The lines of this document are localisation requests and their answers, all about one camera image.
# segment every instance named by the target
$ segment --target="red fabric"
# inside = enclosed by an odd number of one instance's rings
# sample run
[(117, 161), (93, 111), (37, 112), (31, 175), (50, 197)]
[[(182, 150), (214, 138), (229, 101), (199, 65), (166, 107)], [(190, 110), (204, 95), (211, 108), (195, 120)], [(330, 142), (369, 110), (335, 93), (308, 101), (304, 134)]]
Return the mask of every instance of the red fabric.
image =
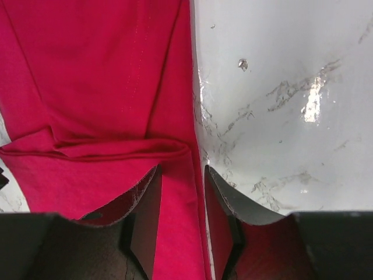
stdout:
[(162, 164), (154, 279), (209, 279), (189, 2), (0, 2), (1, 148), (33, 212), (71, 219)]

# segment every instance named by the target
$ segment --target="glossy surface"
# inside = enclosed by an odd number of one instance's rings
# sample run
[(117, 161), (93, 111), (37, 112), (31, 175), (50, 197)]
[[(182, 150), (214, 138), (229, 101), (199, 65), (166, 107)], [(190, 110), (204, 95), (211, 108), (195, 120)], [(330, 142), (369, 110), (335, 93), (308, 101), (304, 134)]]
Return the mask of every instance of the glossy surface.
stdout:
[(195, 10), (205, 162), (281, 214), (372, 209), (373, 1)]

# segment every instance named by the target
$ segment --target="seam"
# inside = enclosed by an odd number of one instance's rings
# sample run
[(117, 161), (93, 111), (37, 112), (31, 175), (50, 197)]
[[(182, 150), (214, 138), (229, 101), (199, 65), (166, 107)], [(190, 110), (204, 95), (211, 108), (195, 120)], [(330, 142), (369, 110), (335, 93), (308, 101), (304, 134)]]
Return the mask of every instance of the seam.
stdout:
[[(137, 0), (136, 1), (136, 10), (137, 10), (137, 13), (139, 12), (139, 2), (140, 0)], [(135, 48), (136, 48), (136, 42), (137, 42), (137, 38), (138, 38), (138, 30), (139, 30), (139, 17), (137, 18), (136, 20), (136, 29), (135, 29), (135, 39), (133, 41), (133, 48), (132, 48), (132, 52), (131, 52), (131, 57), (129, 59), (129, 69), (132, 68), (132, 63), (133, 63), (133, 53), (135, 52)], [(131, 80), (131, 73), (128, 75), (128, 79), (127, 79), (127, 84), (126, 84), (126, 92), (128, 90), (128, 85), (129, 85), (129, 81)]]

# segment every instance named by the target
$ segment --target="white surface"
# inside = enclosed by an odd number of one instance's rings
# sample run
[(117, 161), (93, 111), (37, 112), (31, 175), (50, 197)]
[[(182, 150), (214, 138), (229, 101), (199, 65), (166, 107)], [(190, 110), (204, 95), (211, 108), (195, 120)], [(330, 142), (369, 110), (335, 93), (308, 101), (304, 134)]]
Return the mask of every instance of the white surface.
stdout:
[[(4, 119), (0, 113), (0, 146), (8, 143), (10, 143), (10, 138), (5, 128)], [(9, 180), (9, 183), (0, 190), (0, 213), (29, 212), (29, 206), (16, 179), (1, 159), (0, 167), (4, 170), (3, 175)]]
[(195, 9), (204, 158), (282, 214), (372, 209), (373, 0)]

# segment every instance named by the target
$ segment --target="red t-shirt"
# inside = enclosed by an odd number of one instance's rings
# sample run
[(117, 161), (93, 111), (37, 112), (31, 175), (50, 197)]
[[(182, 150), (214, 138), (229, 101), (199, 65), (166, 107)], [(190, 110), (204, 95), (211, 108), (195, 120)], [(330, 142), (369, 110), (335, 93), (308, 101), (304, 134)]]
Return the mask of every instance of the red t-shirt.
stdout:
[(209, 279), (189, 2), (2, 0), (0, 38), (0, 157), (31, 211), (79, 219), (161, 163), (153, 279)]

